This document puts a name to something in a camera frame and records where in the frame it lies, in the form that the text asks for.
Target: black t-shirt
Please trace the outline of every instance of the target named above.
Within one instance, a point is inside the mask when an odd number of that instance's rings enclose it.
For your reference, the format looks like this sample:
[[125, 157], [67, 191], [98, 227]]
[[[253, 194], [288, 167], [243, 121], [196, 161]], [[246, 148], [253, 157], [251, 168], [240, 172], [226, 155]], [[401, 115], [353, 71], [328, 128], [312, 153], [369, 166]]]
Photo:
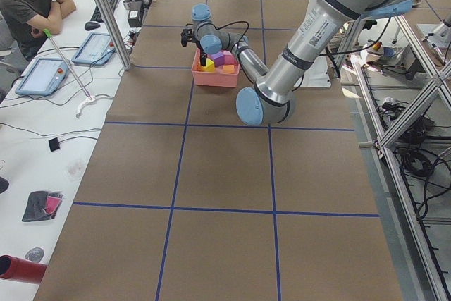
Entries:
[[27, 60], [30, 60], [37, 53], [46, 40], [46, 37], [33, 38], [31, 26], [27, 24], [27, 21], [37, 14], [47, 18], [52, 1], [0, 0], [1, 14]]

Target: keyboard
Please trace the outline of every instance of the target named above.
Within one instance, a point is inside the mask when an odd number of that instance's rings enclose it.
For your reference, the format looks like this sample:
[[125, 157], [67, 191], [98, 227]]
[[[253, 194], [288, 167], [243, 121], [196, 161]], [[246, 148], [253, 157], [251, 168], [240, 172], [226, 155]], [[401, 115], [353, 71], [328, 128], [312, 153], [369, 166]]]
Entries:
[[[110, 4], [111, 9], [114, 12], [114, 10], [119, 5], [119, 0], [108, 0], [108, 3]], [[92, 14], [91, 21], [97, 21], [98, 23], [104, 22], [103, 19], [101, 18], [101, 14], [100, 14], [100, 10], [99, 10], [98, 6], [96, 6], [94, 13]]]

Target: brown table surface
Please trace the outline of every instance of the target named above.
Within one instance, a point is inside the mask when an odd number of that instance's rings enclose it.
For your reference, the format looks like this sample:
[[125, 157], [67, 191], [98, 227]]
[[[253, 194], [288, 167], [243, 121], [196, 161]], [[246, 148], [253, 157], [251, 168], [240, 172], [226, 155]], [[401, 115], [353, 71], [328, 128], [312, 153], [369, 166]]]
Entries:
[[[402, 300], [340, 83], [245, 126], [180, 45], [204, 2], [153, 1], [35, 300]], [[268, 65], [307, 3], [209, 0]]]

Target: pink bin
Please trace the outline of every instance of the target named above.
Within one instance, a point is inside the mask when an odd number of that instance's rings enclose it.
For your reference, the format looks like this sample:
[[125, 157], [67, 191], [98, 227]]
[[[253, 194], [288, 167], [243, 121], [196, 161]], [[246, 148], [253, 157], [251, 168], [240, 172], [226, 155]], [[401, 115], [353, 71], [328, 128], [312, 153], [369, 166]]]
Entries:
[[217, 67], [215, 72], [201, 72], [197, 68], [199, 63], [200, 50], [196, 50], [194, 61], [192, 62], [192, 76], [194, 83], [201, 86], [218, 86], [218, 87], [237, 87], [238, 73], [240, 72], [240, 65], [235, 61], [235, 72], [224, 73], [221, 67]]

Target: white table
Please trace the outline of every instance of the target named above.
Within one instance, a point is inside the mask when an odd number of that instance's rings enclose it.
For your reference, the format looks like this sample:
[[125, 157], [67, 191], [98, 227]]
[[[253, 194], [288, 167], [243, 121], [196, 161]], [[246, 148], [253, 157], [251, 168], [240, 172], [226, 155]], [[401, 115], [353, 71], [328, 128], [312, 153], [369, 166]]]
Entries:
[[[77, 11], [71, 13], [65, 20], [63, 32], [54, 37], [59, 47], [80, 46], [89, 32], [85, 31], [84, 24], [91, 18], [95, 4], [94, 0], [75, 0]], [[127, 12], [122, 4], [115, 10], [115, 17], [121, 34], [125, 37], [129, 31]], [[105, 24], [91, 32], [107, 32]], [[53, 46], [47, 41], [41, 51], [51, 49]], [[65, 50], [70, 58], [75, 50]], [[57, 57], [55, 51], [40, 54], [39, 56]], [[76, 66], [75, 71], [82, 75], [87, 67]], [[88, 90], [93, 95], [116, 93], [122, 64], [119, 57], [114, 54], [109, 62], [101, 68], [91, 68], [92, 83]], [[86, 84], [91, 80], [89, 72], [82, 76]], [[86, 96], [79, 91], [67, 104], [56, 106], [47, 101], [32, 101], [30, 99], [14, 99], [18, 95], [14, 90], [18, 81], [0, 105], [0, 123], [6, 123], [18, 128], [25, 128], [37, 133], [61, 134], [74, 130], [89, 130], [102, 128], [111, 100], [100, 99], [82, 110], [79, 118], [75, 117], [78, 105]], [[59, 89], [47, 99], [57, 103], [66, 102], [74, 93], [80, 90], [74, 77], [69, 74]], [[73, 133], [59, 140], [69, 137], [85, 135], [98, 137], [99, 131]], [[0, 194], [0, 255], [9, 254], [15, 257], [24, 257], [33, 247], [44, 249], [43, 264], [48, 264], [56, 241], [68, 215], [70, 206], [77, 192], [81, 177], [91, 157], [96, 140], [77, 138], [61, 144], [61, 148], [50, 152], [48, 140], [52, 137], [40, 137], [29, 132], [0, 126], [0, 176], [9, 181], [9, 189]], [[22, 215], [25, 211], [28, 195], [36, 190], [61, 191], [64, 195], [56, 218], [49, 221], [23, 223]], [[27, 301], [32, 300], [38, 285], [0, 280], [0, 300]]]

